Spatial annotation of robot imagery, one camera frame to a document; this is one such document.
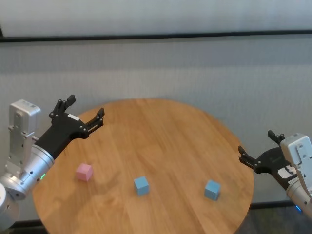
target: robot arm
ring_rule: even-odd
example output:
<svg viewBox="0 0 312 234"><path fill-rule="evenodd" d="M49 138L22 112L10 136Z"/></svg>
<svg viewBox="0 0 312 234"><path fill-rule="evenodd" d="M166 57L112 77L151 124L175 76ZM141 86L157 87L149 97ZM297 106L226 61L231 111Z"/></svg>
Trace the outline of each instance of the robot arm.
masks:
<svg viewBox="0 0 312 234"><path fill-rule="evenodd" d="M239 161L257 174L269 173L286 190L287 196L312 218L312 145L308 136L294 134L285 138L268 131L278 147L270 149L257 159L239 146Z"/></svg>
<svg viewBox="0 0 312 234"><path fill-rule="evenodd" d="M10 154L5 174L0 177L0 231L17 220L17 201L28 196L66 146L76 138L86 139L103 126L103 108L87 123L65 113L75 101L74 95L58 100L49 115L52 126L39 139L34 133L40 108L25 100L10 105Z"/></svg>

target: round wooden table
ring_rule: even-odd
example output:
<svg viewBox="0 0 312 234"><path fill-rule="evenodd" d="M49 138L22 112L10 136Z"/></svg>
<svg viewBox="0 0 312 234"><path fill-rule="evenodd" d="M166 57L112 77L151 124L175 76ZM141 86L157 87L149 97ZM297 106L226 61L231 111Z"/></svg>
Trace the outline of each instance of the round wooden table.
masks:
<svg viewBox="0 0 312 234"><path fill-rule="evenodd" d="M161 99L104 105L104 126L70 143L34 189L37 212L51 234L226 234L245 218L252 170L238 160L237 138L192 106ZM98 108L80 117L95 116ZM75 178L81 163L94 170ZM145 176L150 193L137 196ZM204 196L221 184L217 201Z"/></svg>

